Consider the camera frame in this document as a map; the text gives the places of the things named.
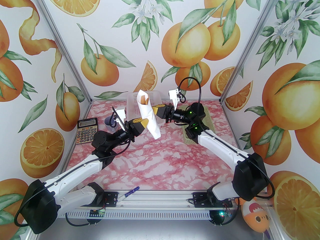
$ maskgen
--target orange cartoon face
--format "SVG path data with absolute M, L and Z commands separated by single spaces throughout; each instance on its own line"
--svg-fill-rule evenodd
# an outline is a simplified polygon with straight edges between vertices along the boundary
M 243 219 L 254 231 L 263 233 L 269 228 L 270 217 L 267 212 L 257 203 L 249 205 L 249 213 L 243 214 Z

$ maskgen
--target pink marble surface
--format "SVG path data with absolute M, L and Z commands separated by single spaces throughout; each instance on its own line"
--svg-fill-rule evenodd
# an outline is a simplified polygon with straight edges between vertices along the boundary
M 219 101 L 204 100 L 202 104 L 210 111 L 216 134 L 235 146 Z M 98 118 L 99 130 L 106 131 L 104 119 L 111 115 L 111 106 L 126 106 L 126 101 L 93 101 L 88 118 Z M 214 153 L 200 145 L 183 143 L 180 126 L 167 123 L 160 126 L 160 131 L 161 138 L 154 140 L 145 129 L 126 152 L 84 180 L 78 188 L 96 182 L 103 189 L 111 190 L 130 190 L 136 186 L 141 190 L 203 190 L 218 181 L 232 180 L 231 170 Z M 115 151 L 122 149 L 123 146 L 117 147 Z M 68 168 L 85 159 L 92 150 L 90 143 L 76 145 Z

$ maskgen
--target clear plastic basket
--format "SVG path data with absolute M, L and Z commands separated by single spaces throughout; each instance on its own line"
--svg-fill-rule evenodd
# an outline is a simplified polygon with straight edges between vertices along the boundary
M 149 96 L 149 101 L 151 106 L 162 104 L 160 92 L 157 90 L 146 91 Z M 130 121 L 135 118 L 140 118 L 140 110 L 137 102 L 137 92 L 128 93 L 127 95 L 127 121 Z M 160 119 L 159 117 L 155 117 L 158 125 L 162 125 L 165 123 L 164 119 Z

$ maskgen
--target white paper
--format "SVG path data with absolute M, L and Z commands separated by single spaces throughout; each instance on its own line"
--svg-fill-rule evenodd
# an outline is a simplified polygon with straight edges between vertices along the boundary
M 145 100 L 149 98 L 148 94 L 145 93 L 143 90 L 140 90 L 137 94 L 137 103 L 139 106 L 141 118 L 149 120 L 146 127 L 149 130 L 149 132 L 152 134 L 153 138 L 156 140 L 161 137 L 160 128 L 157 124 L 156 116 L 153 112 L 150 101 L 148 102 L 148 105 L 141 104 L 141 97 L 143 95 L 145 96 Z

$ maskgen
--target blue pen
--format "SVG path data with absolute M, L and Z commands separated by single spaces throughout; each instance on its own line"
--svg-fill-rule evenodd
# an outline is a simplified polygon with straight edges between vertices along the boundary
M 134 192 L 138 191 L 140 189 L 139 186 L 135 187 L 134 189 L 130 190 L 128 193 L 123 194 L 122 196 L 120 196 L 118 198 L 118 202 L 126 199 L 128 196 L 130 196 L 131 194 L 133 194 Z

